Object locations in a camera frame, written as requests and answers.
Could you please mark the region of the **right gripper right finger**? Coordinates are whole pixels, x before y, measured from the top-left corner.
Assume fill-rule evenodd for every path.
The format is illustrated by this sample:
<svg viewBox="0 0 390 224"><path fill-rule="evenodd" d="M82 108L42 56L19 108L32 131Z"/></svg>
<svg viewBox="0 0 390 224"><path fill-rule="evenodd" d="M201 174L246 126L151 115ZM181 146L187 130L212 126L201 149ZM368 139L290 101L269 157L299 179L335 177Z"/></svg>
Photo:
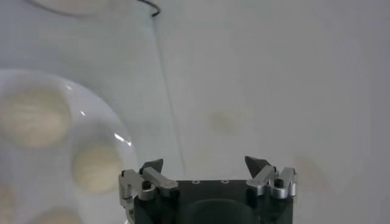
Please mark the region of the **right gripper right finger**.
<svg viewBox="0 0 390 224"><path fill-rule="evenodd" d="M257 197L265 193L278 200L297 196L297 172L294 168L285 167L278 171L266 159L245 156L244 160L252 177L246 185L254 190Z"/></svg>

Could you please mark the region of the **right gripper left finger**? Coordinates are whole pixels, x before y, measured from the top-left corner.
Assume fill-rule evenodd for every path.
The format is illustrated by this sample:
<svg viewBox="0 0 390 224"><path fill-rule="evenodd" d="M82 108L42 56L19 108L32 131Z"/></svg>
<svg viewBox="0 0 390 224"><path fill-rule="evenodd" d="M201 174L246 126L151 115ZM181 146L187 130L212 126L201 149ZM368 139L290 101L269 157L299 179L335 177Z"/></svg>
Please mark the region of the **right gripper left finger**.
<svg viewBox="0 0 390 224"><path fill-rule="evenodd" d="M123 170L119 175L119 204L131 210L135 199L152 201L157 196L178 198L179 182L161 174L163 159L145 162L139 171Z"/></svg>

